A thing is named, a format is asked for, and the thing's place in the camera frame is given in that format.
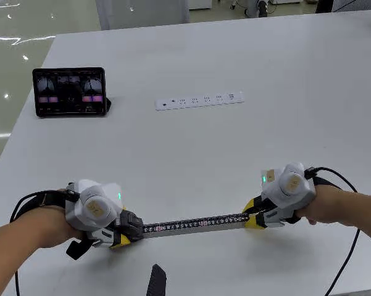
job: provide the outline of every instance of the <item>yellow label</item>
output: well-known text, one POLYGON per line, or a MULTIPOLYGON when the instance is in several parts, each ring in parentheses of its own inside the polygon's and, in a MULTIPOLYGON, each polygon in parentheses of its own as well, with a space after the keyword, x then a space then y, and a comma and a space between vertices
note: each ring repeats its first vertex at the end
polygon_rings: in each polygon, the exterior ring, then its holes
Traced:
POLYGON ((298 176, 292 176, 286 185, 286 189, 290 192, 294 192, 300 183, 301 179, 298 176))
POLYGON ((96 201, 91 201, 86 205, 89 212, 92 213, 93 216, 99 218, 101 215, 104 214, 104 210, 99 206, 99 204, 96 201))
POLYGON ((274 181, 274 170, 269 170, 266 172, 266 179, 268 182, 274 181))

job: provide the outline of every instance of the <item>floor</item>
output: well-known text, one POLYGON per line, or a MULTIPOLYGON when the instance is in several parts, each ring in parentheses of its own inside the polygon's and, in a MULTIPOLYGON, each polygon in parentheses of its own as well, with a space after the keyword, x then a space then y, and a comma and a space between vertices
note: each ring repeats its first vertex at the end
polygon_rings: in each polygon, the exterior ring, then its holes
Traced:
MULTIPOLYGON (((212 0, 212 9, 192 10, 191 22, 243 19, 244 5, 212 0)), ((269 17, 312 14, 315 5, 269 6, 269 17)), ((100 30, 94 0, 0 0, 0 154, 31 89, 31 71, 40 67, 55 35, 100 30)))

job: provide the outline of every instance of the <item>tape measure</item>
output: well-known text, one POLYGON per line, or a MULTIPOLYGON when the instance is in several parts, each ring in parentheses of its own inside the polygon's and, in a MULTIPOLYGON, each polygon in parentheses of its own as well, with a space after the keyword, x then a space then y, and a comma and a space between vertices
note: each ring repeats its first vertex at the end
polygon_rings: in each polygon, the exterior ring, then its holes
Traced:
POLYGON ((144 238, 244 228, 249 214, 229 214, 143 225, 144 238))

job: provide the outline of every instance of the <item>power outlet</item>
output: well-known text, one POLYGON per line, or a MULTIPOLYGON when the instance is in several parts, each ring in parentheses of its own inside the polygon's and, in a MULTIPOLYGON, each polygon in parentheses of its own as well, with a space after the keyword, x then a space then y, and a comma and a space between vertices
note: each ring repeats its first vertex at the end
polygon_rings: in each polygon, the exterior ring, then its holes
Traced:
POLYGON ((244 102, 242 92, 228 92, 214 95, 203 95, 189 98, 173 98, 167 100, 156 100, 156 110, 172 110, 190 107, 202 107, 212 105, 224 105, 244 102))

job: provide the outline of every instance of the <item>black strap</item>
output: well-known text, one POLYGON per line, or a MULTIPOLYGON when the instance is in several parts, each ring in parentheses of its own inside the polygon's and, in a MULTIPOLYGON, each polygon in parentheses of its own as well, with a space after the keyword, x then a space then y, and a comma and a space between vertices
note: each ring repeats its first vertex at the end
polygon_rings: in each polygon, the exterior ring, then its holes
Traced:
POLYGON ((66 201, 64 199, 64 195, 62 192, 56 193, 47 193, 47 194, 40 194, 36 195, 36 197, 29 200, 25 203, 22 208, 18 211, 17 215, 15 216, 16 220, 24 213, 29 212, 30 210, 38 207, 43 207, 47 205, 55 205, 57 207, 65 208, 66 201))
POLYGON ((72 257, 74 260, 79 259, 82 255, 84 255, 93 245, 93 240, 88 239, 86 233, 80 242, 76 242, 73 240, 69 247, 66 250, 66 254, 72 257))
MULTIPOLYGON (((45 193, 38 194, 27 203, 25 203, 22 208, 18 211, 15 216, 14 221, 22 216, 24 213, 29 212, 38 207, 45 207, 50 205, 55 205, 57 207, 66 208, 66 199, 71 200, 72 202, 77 201, 77 195, 66 195, 65 192, 58 191, 57 193, 45 193)), ((74 260, 79 259, 82 255, 90 249, 93 244, 93 240, 88 239, 86 234, 84 235, 81 242, 72 241, 68 247, 66 254, 72 257, 74 260)))
POLYGON ((149 279, 147 296, 165 296, 166 295, 166 273, 158 265, 154 264, 149 279))

